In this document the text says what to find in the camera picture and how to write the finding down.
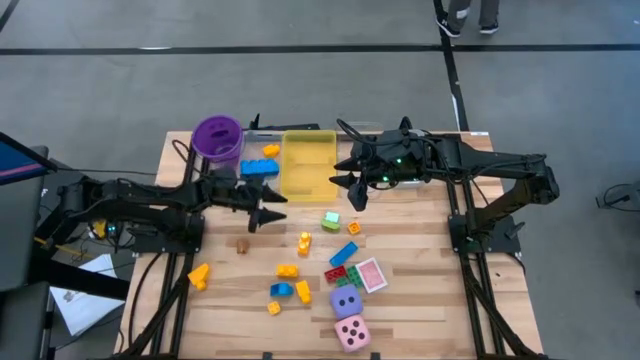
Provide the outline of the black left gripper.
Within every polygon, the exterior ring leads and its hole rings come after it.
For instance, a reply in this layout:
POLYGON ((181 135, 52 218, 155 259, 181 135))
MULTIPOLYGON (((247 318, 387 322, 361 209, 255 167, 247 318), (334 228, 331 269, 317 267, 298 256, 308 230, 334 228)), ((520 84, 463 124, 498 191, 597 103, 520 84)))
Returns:
POLYGON ((286 197, 271 189, 268 184, 262 185, 261 182, 252 179, 239 179, 231 168, 212 170, 202 175, 201 194, 207 207, 219 206, 250 212, 250 233, 255 233, 263 225, 287 217, 284 213, 259 208, 261 200, 267 203, 287 203, 286 197))

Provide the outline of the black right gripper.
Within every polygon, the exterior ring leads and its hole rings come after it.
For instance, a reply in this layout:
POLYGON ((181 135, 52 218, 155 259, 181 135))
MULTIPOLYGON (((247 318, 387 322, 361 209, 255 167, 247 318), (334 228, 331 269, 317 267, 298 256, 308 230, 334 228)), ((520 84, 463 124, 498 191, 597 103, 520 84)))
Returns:
POLYGON ((430 148, 409 130, 364 135, 359 146, 358 159, 349 157, 334 165, 336 170, 349 173, 330 177, 331 183, 347 190, 360 183, 374 190, 391 190, 405 184, 427 184, 433 179, 427 173, 430 148), (360 178, 352 172, 360 172, 360 178))

